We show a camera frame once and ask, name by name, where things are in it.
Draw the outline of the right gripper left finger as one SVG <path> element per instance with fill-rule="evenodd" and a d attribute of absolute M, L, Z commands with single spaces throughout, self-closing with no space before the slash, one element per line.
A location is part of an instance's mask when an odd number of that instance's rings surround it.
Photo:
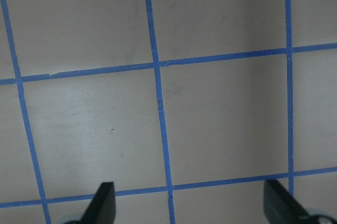
<path fill-rule="evenodd" d="M 91 200 L 79 223 L 113 224 L 116 217 L 113 182 L 103 182 Z"/>

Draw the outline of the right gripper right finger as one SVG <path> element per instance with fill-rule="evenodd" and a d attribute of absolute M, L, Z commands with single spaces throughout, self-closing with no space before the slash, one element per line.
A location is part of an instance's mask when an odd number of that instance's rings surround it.
<path fill-rule="evenodd" d="M 282 184 L 274 179 L 264 181 L 263 211 L 268 222 L 272 224 L 318 223 L 318 217 L 310 215 Z"/>

